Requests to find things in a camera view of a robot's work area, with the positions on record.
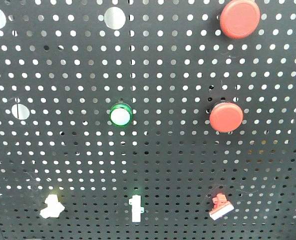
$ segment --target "red button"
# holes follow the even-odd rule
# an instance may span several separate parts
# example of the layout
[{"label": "red button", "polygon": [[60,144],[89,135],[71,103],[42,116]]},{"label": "red button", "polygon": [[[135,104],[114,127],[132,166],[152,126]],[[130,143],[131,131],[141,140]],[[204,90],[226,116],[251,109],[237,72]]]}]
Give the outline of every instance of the red button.
[{"label": "red button", "polygon": [[260,9],[253,0],[232,0],[221,13],[220,26],[226,36],[243,39],[254,32],[260,17]]},{"label": "red button", "polygon": [[210,114],[210,124],[214,130],[227,133],[237,129],[243,120],[242,109],[231,102],[216,105]]}]

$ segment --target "pegboard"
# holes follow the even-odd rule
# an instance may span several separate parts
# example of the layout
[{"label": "pegboard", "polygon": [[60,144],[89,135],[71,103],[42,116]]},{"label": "pegboard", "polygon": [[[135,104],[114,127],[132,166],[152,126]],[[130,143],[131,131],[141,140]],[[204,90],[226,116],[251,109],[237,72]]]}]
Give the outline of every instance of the pegboard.
[{"label": "pegboard", "polygon": [[[239,40],[228,2],[0,0],[4,239],[296,240],[296,0],[257,0]],[[233,132],[209,124],[221,100],[244,111]],[[52,193],[65,211],[43,219]],[[213,221],[217,193],[235,210]]]}]

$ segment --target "red plastic piece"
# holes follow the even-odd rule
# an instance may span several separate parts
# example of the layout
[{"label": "red plastic piece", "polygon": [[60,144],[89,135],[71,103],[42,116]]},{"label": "red plastic piece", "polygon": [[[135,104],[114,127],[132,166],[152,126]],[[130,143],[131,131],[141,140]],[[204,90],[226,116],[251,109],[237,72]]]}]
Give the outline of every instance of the red plastic piece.
[{"label": "red plastic piece", "polygon": [[220,26],[226,36],[243,39],[254,32],[260,17],[260,9],[253,0],[232,0],[221,13]]},{"label": "red plastic piece", "polygon": [[212,201],[214,203],[214,208],[211,212],[209,212],[209,215],[213,220],[221,218],[223,215],[231,212],[234,209],[233,205],[227,201],[226,196],[222,193],[217,194],[217,196],[214,197]]},{"label": "red plastic piece", "polygon": [[223,206],[226,203],[229,203],[227,197],[222,193],[218,193],[217,196],[212,199],[212,202],[214,203],[213,210]]},{"label": "red plastic piece", "polygon": [[227,133],[237,129],[243,120],[242,109],[231,102],[216,105],[210,114],[210,124],[214,130]]}]

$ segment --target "small plastic part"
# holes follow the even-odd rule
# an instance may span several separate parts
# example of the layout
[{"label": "small plastic part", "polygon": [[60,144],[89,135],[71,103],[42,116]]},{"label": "small plastic part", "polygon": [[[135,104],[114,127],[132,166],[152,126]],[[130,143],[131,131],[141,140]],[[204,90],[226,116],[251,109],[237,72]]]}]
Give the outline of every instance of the small plastic part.
[{"label": "small plastic part", "polygon": [[210,124],[214,130],[228,133],[237,129],[243,120],[242,109],[231,102],[222,102],[214,106],[210,114]]},{"label": "small plastic part", "polygon": [[144,213],[144,207],[141,206],[141,196],[133,195],[132,198],[129,199],[129,205],[132,206],[132,222],[141,222],[141,214]]},{"label": "small plastic part", "polygon": [[64,210],[64,206],[58,201],[56,194],[49,194],[44,201],[48,206],[40,211],[40,215],[44,218],[58,218],[60,213]]},{"label": "small plastic part", "polygon": [[221,13],[220,26],[229,38],[243,39],[255,31],[260,17],[260,9],[253,0],[232,0]]},{"label": "small plastic part", "polygon": [[132,108],[123,102],[116,103],[110,109],[110,120],[118,127],[128,125],[132,120]]},{"label": "small plastic part", "polygon": [[217,220],[234,209],[232,203],[230,203],[222,193],[217,194],[217,196],[212,199],[212,202],[214,203],[214,208],[209,215],[213,220]]}]

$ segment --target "button cap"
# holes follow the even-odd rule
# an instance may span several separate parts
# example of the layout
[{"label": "button cap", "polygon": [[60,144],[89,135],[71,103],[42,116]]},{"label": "button cap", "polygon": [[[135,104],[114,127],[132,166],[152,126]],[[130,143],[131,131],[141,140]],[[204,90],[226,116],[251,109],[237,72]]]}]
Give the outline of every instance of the button cap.
[{"label": "button cap", "polygon": [[123,127],[132,119],[132,108],[125,103],[116,103],[110,109],[110,120],[113,124]]},{"label": "button cap", "polygon": [[260,9],[253,0],[232,0],[221,13],[220,26],[226,36],[243,39],[254,32],[260,17]]},{"label": "button cap", "polygon": [[210,124],[214,130],[227,133],[237,129],[243,120],[242,109],[231,102],[216,105],[210,114]]}]

